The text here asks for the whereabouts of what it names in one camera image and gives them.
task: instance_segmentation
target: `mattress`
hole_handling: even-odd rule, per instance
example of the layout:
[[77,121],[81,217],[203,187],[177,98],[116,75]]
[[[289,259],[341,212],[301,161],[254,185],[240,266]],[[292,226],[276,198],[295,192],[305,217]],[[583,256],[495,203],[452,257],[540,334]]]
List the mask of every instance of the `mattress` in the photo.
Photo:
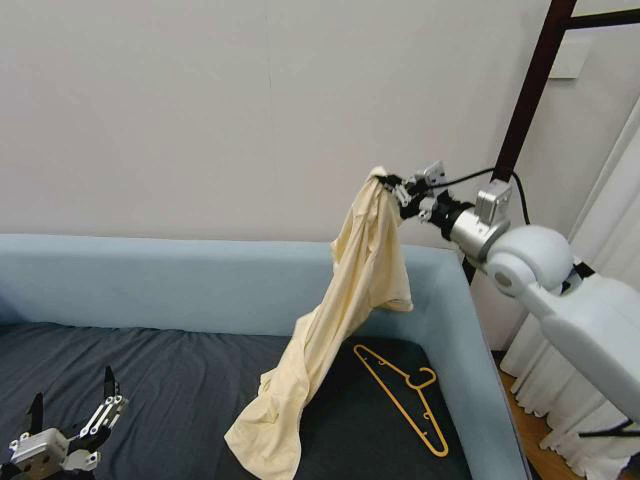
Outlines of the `mattress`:
[[[8,444],[19,435],[39,391],[45,399],[45,428],[67,427],[91,416],[102,401],[104,368],[110,365],[130,403],[100,449],[98,480],[254,478],[235,460],[223,435],[255,396],[259,375],[277,364],[287,341],[143,328],[0,326],[0,442]],[[304,411],[296,478],[471,478],[438,383],[425,392],[449,445],[444,458],[428,452],[353,353],[356,343],[407,373],[429,365],[411,342],[347,340]],[[418,396],[398,375],[387,374],[381,372],[384,382],[419,418]],[[427,436],[437,445],[432,431]],[[6,450],[0,460],[8,458]]]

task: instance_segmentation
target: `yellow plastic hanger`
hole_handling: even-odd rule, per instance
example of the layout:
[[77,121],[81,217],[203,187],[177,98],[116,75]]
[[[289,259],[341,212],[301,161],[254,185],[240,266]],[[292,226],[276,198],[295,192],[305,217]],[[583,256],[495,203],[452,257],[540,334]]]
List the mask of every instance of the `yellow plastic hanger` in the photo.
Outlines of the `yellow plastic hanger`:
[[[424,405],[424,413],[422,414],[422,416],[423,416],[423,418],[425,420],[430,421],[431,424],[433,425],[433,428],[435,429],[436,434],[438,435],[438,438],[440,439],[440,443],[442,444],[442,449],[441,450],[436,449],[431,444],[431,442],[427,439],[427,432],[423,432],[416,425],[416,422],[413,421],[411,416],[407,413],[407,411],[404,409],[404,407],[398,401],[398,399],[395,397],[395,395],[393,393],[391,393],[391,390],[389,390],[389,388],[384,384],[384,382],[378,376],[378,374],[367,363],[368,357],[366,356],[366,354],[362,354],[361,353],[362,351],[364,351],[367,354],[375,357],[378,360],[378,364],[379,365],[387,366],[387,367],[391,368],[394,372],[396,372],[398,375],[402,376],[404,378],[404,381],[407,384],[407,386],[409,388],[411,388],[412,390],[416,391],[416,393],[420,397],[420,400],[422,401],[422,405]],[[424,398],[424,394],[422,393],[422,390],[424,388],[428,387],[429,385],[431,385],[433,382],[436,381],[436,373],[433,370],[431,370],[430,368],[421,367],[420,371],[421,372],[430,373],[431,374],[431,378],[429,380],[427,380],[426,382],[421,383],[420,385],[414,385],[411,382],[411,379],[409,378],[408,374],[404,373],[402,370],[400,370],[398,367],[396,367],[394,364],[392,364],[388,360],[385,360],[384,358],[382,358],[380,355],[378,355],[376,352],[374,352],[370,348],[368,348],[368,347],[366,347],[366,346],[364,346],[362,344],[358,344],[358,345],[353,347],[353,352],[358,356],[358,358],[364,364],[364,366],[367,367],[367,370],[369,370],[369,373],[371,373],[371,375],[373,375],[373,378],[376,379],[378,384],[382,387],[382,389],[389,396],[389,398],[391,398],[391,400],[393,401],[395,406],[398,408],[398,410],[400,410],[400,413],[402,413],[402,415],[407,420],[407,422],[409,422],[409,424],[415,430],[415,432],[418,434],[418,436],[420,437],[422,442],[427,446],[427,448],[429,450],[431,450],[431,453],[433,453],[436,457],[446,457],[447,454],[449,453],[449,446],[447,445],[447,442],[444,439],[444,436],[442,435],[442,431],[440,430],[440,426],[438,425],[438,422],[436,421],[435,417],[433,416],[433,413],[431,413],[431,408],[429,408],[429,404],[427,403],[427,400]]]

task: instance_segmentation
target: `yellow shirt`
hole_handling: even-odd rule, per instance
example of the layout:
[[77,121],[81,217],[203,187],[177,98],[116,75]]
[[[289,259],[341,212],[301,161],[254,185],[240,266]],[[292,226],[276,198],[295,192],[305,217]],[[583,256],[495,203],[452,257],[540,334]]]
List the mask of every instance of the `yellow shirt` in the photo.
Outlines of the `yellow shirt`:
[[278,366],[260,377],[258,396],[225,435],[244,468],[263,480],[292,479],[300,463],[300,418],[342,341],[382,306],[413,308],[398,241],[402,219],[374,168],[331,244],[333,278],[322,303],[300,317]]

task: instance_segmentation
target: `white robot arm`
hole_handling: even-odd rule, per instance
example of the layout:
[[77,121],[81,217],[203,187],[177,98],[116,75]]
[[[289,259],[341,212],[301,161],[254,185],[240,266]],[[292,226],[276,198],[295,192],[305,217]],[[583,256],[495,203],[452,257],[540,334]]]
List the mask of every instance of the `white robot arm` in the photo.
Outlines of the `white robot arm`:
[[[407,180],[395,175],[379,179],[397,197],[403,218],[417,215],[438,226],[498,290],[540,321],[549,342],[628,416],[625,427],[640,423],[636,290],[598,275],[573,256],[567,240],[554,230],[536,225],[509,230],[508,183],[493,180],[473,205],[449,195],[446,187],[458,181],[447,182],[440,163]],[[430,209],[420,206],[425,197],[435,198]]]

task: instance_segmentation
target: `black cable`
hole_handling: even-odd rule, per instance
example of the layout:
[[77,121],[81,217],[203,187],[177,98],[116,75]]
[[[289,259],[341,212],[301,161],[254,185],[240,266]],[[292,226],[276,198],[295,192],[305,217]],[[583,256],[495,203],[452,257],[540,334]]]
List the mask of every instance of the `black cable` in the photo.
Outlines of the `black cable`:
[[511,174],[511,176],[515,180],[516,185],[518,187],[518,193],[520,194],[520,204],[522,206],[522,216],[524,217],[524,223],[526,223],[527,225],[530,225],[531,221],[529,220],[529,209],[527,208],[527,199],[524,194],[524,186],[522,185],[522,181],[520,180],[520,177],[518,176],[518,174],[513,170],[496,168],[496,167],[485,168],[483,170],[478,170],[477,172],[470,173],[469,175],[465,175],[464,177],[456,178],[455,180],[451,180],[450,182],[439,183],[436,185],[429,185],[429,188],[433,189],[433,188],[440,188],[440,187],[450,187],[452,185],[457,185],[458,183],[466,182],[467,180],[471,180],[472,178],[476,178],[486,173],[494,172],[496,170],[509,172],[509,174]]

